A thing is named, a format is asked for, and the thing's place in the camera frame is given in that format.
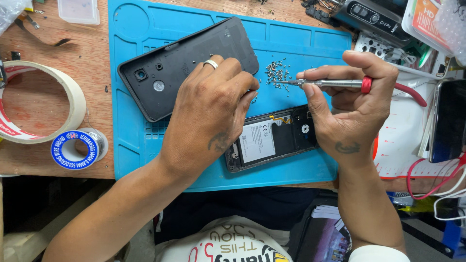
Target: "t-shirt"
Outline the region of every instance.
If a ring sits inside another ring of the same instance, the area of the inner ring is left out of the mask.
[[[293,262],[285,247],[288,241],[289,231],[234,215],[214,220],[196,234],[158,244],[154,262]],[[360,247],[349,261],[409,262],[400,251],[381,246]]]

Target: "wrist tattoo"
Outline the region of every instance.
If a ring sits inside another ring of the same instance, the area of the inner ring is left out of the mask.
[[[214,149],[218,152],[225,152],[227,148],[229,147],[228,145],[228,134],[227,132],[220,132],[213,136],[212,139],[209,141],[209,145],[207,146],[207,149],[210,150],[212,147],[212,144],[214,144]]]
[[[343,146],[343,143],[340,142],[340,141],[338,141],[335,144],[335,150],[337,150],[338,152],[340,152],[342,154],[357,153],[357,152],[359,152],[360,148],[361,148],[361,145],[356,143],[356,142],[353,142],[352,145],[347,145],[347,146]]]

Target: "cutting mat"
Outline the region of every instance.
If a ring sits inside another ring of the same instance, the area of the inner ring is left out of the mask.
[[[117,74],[118,64],[233,14],[139,0],[109,0],[108,5],[115,178],[119,179],[157,156],[170,118],[157,123],[144,119]],[[291,76],[325,64],[345,65],[341,57],[344,50],[351,48],[349,33],[236,16],[242,20],[260,64],[255,75],[261,80],[259,95],[247,117],[307,103],[297,87],[290,86],[288,92],[266,85],[265,67],[272,61],[282,60]],[[330,181],[335,180],[336,171],[336,162],[321,149],[238,173],[227,171],[222,156],[186,191]]]

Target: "red and white tape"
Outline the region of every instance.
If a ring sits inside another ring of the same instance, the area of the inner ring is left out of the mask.
[[[65,123],[49,136],[28,133],[12,123],[5,114],[5,110],[3,109],[3,90],[5,88],[2,88],[0,89],[0,138],[21,144],[37,144],[50,141],[65,131],[74,130],[79,127],[86,114],[86,100],[76,81],[59,70],[34,62],[7,61],[4,62],[4,65],[8,80],[19,74],[33,70],[42,70],[53,76],[63,86],[68,95],[69,114]]]

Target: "sleeve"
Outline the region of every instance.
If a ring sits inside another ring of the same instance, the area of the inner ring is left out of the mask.
[[[410,262],[403,252],[376,245],[356,248],[349,258],[349,262]]]

